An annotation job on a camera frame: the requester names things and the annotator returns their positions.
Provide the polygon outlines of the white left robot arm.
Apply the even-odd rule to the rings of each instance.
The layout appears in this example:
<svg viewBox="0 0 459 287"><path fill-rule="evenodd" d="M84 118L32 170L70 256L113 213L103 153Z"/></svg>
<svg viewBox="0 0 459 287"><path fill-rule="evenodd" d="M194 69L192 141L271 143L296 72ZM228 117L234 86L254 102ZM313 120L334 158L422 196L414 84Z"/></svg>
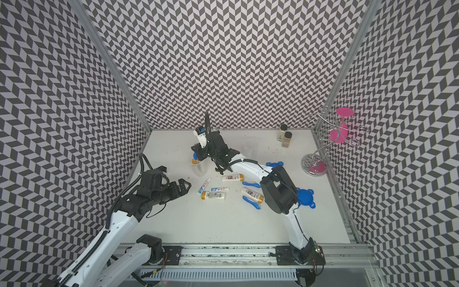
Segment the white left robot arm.
<svg viewBox="0 0 459 287"><path fill-rule="evenodd" d="M162 240L144 234L121 257L114 252L125 237L152 211L156 205L188 194L191 183L184 179L172 182L164 166L153 168L144 154L139 156L141 173L117 197L106 217L104 228L85 251L61 275L46 279L43 287L117 287L145 264L157 271L163 269L172 257Z"/></svg>

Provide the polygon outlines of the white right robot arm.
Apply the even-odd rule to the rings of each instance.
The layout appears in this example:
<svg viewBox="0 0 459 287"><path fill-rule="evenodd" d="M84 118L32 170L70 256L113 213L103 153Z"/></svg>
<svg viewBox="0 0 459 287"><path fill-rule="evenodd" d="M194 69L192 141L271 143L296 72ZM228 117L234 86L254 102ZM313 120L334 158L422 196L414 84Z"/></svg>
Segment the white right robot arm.
<svg viewBox="0 0 459 287"><path fill-rule="evenodd" d="M296 215L300 207L298 189L282 166L268 167L259 164L229 148L217 130L212 130L210 115L204 114L204 125L194 130L198 143L191 147L199 160L211 159L215 171L224 174L225 171L239 173L261 186L268 207L283 217L287 231L289 246L294 261L306 265L312 261L315 265L325 265L323 249L302 228L301 219Z"/></svg>

